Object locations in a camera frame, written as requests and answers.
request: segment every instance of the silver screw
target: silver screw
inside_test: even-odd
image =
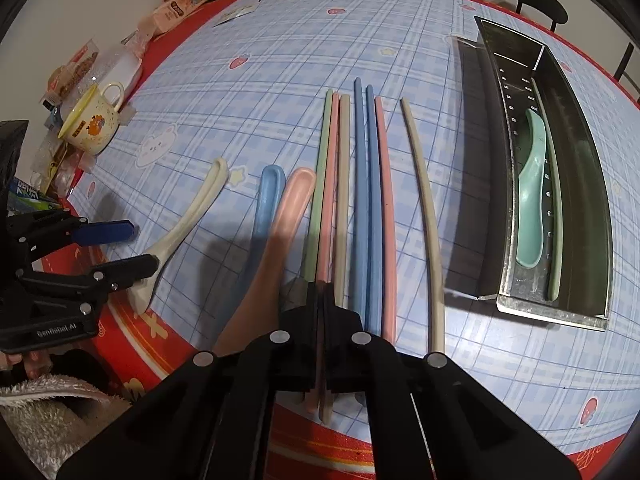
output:
[[[210,352],[198,352],[193,356],[193,364],[204,368],[205,366],[209,366],[213,362],[213,354]]]
[[[447,365],[447,356],[439,352],[435,352],[427,356],[427,362],[434,368],[444,368]]]
[[[366,345],[371,343],[371,334],[366,332],[356,332],[351,336],[351,340],[356,343],[356,345]]]
[[[269,334],[269,339],[271,339],[271,342],[276,344],[286,343],[290,337],[291,336],[289,335],[289,332],[287,332],[286,330],[274,330]]]

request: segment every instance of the white spoon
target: white spoon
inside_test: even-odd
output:
[[[213,161],[202,186],[182,218],[178,220],[173,229],[144,251],[145,254],[152,254],[158,258],[160,263],[153,276],[140,280],[127,289],[129,303],[136,314],[142,314],[147,309],[164,264],[211,207],[224,187],[227,178],[226,160],[220,156]]]

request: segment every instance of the chair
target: chair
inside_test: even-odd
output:
[[[551,18],[551,32],[556,31],[556,25],[560,23],[566,23],[569,19],[569,16],[564,10],[564,7],[558,0],[517,0],[518,7],[516,7],[516,12],[519,14],[522,10],[522,4],[527,4],[529,7],[533,7],[534,9],[539,10],[548,18]]]
[[[631,79],[629,74],[626,73],[626,66],[629,64],[629,60],[631,59],[631,54],[633,54],[633,52],[634,52],[634,45],[633,43],[629,43],[626,46],[624,56],[622,56],[622,59],[620,60],[618,69],[616,70],[616,73],[613,75],[613,79],[620,82],[620,78],[622,76],[625,76],[628,79],[628,81],[631,83],[631,86],[633,86],[633,88],[636,89],[636,92],[640,94],[640,86],[638,86],[638,84],[633,79]]]

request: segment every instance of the yellow mug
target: yellow mug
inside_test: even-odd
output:
[[[118,101],[112,105],[104,97],[107,88],[115,86],[120,91]],[[60,128],[58,137],[76,148],[97,155],[113,137],[118,129],[120,117],[118,111],[124,101],[124,87],[113,82],[98,91],[98,85],[91,85],[69,113]]]

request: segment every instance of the green chopstick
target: green chopstick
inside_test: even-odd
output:
[[[334,91],[326,91],[324,98],[324,115],[322,116],[322,131],[320,133],[320,149],[316,164],[316,189],[311,203],[311,218],[309,231],[306,236],[305,262],[302,266],[302,277],[307,282],[316,280],[318,265],[318,246],[320,245],[320,218],[322,215],[322,196],[324,195],[324,176],[326,174],[326,156],[329,148],[329,123],[331,122],[331,100]]]

